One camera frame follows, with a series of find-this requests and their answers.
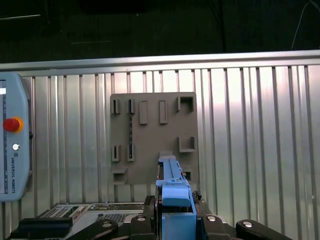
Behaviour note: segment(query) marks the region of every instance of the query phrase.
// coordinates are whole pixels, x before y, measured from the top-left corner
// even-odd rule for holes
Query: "black cable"
[[[50,24],[49,20],[49,13],[48,13],[48,2],[45,0],[45,7],[41,7],[41,5],[37,2],[37,0],[31,0],[31,2],[34,3],[34,5],[41,11],[45,13],[46,21],[48,24]]]
[[[219,16],[220,16],[220,26],[221,26],[221,40],[222,40],[222,51],[227,52],[226,44],[226,30],[225,30],[225,20],[224,20],[224,6],[222,0],[219,1]]]
[[[218,25],[219,25],[219,27],[220,27],[221,23],[220,23],[220,19],[219,19],[219,17],[218,17],[218,11],[217,11],[214,3],[213,3],[211,0],[206,0],[206,1],[207,1],[208,5],[209,5],[209,7],[210,7],[210,9],[211,9],[211,12],[212,12],[212,14],[213,14],[216,22],[218,23]]]

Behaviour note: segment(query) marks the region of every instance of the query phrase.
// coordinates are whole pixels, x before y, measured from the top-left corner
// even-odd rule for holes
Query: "blue plastic part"
[[[194,201],[191,201],[192,212],[162,213],[163,240],[196,240],[197,212]]]
[[[23,121],[19,132],[7,132],[5,119]],[[16,201],[25,192],[30,173],[29,106],[25,88],[16,73],[0,73],[0,202]]]
[[[190,185],[182,176],[182,168],[174,156],[159,158],[163,164],[163,180],[157,180],[156,185],[162,187],[162,205],[167,207],[189,207]]]
[[[163,164],[163,180],[156,185],[162,188],[162,205],[166,207],[187,207],[190,212],[163,212],[163,240],[196,240],[197,212],[191,187],[182,175],[182,168],[174,156],[159,158]]]

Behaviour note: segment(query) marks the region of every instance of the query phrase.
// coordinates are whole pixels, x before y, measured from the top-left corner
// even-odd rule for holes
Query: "silver screw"
[[[109,227],[111,227],[111,224],[106,221],[106,222],[102,225],[102,227],[104,227],[104,228],[109,228]]]
[[[19,148],[20,148],[20,145],[17,144],[17,143],[14,143],[14,144],[12,145],[12,149],[13,149],[14,151],[18,151]]]
[[[244,221],[242,224],[245,225],[247,228],[252,228],[253,226],[252,223],[249,221]]]
[[[207,219],[210,221],[210,222],[214,222],[216,220],[216,218],[214,216],[208,216]]]

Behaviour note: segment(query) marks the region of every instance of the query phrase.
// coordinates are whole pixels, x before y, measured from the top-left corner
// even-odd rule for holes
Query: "electronic device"
[[[18,74],[0,73],[0,202],[21,199],[30,176],[28,98]]]

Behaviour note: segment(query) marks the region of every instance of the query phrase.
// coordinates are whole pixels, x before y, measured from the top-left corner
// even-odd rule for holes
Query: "corrugated metal wall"
[[[320,61],[290,61],[301,65],[18,71],[31,93],[33,175],[21,201],[1,204],[0,234],[55,203],[143,201],[154,185],[111,182],[110,96],[195,92],[200,189],[212,212],[319,239]]]

